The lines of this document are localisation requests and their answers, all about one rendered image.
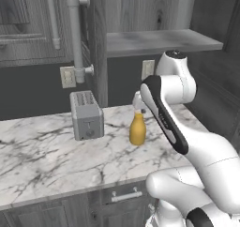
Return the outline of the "grey wooden shelf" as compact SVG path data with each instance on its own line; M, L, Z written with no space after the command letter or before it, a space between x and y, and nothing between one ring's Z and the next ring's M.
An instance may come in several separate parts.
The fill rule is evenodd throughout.
M107 34L107 56L160 54L167 50L202 52L221 50L223 43L190 29Z

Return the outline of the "grey lower cupboard door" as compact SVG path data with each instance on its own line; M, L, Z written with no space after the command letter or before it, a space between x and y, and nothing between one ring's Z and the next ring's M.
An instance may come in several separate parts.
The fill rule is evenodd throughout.
M102 227L144 227L151 213L146 201L107 204L101 210Z
M84 196L0 211L0 227L89 227Z

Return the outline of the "grey drawer front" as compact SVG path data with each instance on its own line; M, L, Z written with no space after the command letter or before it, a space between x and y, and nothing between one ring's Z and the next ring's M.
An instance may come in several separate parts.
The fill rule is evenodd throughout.
M147 193L146 186L145 186L145 181L138 181L138 182L132 182L132 183L127 183L123 185L114 185L113 187L107 187L104 188L100 191L100 198L101 198L101 204L106 205L106 204L116 204L112 203L112 192L116 191L116 195L123 195L123 194L128 194L133 191L133 188L137 187L138 191L142 192L142 196L138 198L133 198L125 201L121 201L118 203L126 202L126 201L131 201L135 199L140 199L140 200L145 200L148 203L153 203L155 200Z

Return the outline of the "grey tall cupboard door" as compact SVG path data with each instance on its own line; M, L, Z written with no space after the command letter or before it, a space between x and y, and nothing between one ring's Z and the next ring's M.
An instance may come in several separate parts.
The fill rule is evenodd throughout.
M100 107L108 106L107 27L105 0L90 0L86 10L88 46L94 75L87 83Z

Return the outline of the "yellow bottle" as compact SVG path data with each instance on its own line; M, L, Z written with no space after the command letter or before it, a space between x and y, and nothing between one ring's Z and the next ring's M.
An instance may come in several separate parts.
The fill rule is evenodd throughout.
M134 145L144 144L146 136L146 125L143 114L140 111L134 113L133 120L129 129L129 140Z

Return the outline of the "beige wall outlet plate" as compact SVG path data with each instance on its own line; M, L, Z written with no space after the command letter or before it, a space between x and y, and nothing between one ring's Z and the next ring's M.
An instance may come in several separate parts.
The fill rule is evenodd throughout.
M142 80L147 78L149 75L153 75L154 69L155 69L154 60L143 60L142 61Z

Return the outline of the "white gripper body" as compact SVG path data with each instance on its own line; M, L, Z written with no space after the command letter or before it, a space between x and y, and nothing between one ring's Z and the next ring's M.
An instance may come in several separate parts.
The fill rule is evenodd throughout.
M141 97L141 93L139 91L137 91L134 95L134 98L132 100L132 105L135 109L136 113L141 113L141 114L145 114L146 113L146 105L142 100Z

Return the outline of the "grey upper cupboard door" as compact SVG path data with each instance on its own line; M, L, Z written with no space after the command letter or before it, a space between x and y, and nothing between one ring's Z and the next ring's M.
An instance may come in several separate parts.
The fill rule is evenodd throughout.
M0 0L0 68L73 59L67 0L54 0L60 49L53 45L47 0Z

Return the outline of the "dark grey tall cabinet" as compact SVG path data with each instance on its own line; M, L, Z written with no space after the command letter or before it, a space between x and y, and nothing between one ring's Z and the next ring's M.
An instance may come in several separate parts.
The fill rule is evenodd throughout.
M198 94L187 107L240 153L240 0L195 0L191 28L223 48L189 56Z

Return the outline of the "grey toaster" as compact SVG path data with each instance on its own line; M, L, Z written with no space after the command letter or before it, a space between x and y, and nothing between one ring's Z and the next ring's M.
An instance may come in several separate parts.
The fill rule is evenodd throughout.
M90 90L69 95L74 137L76 141L104 136L104 112Z

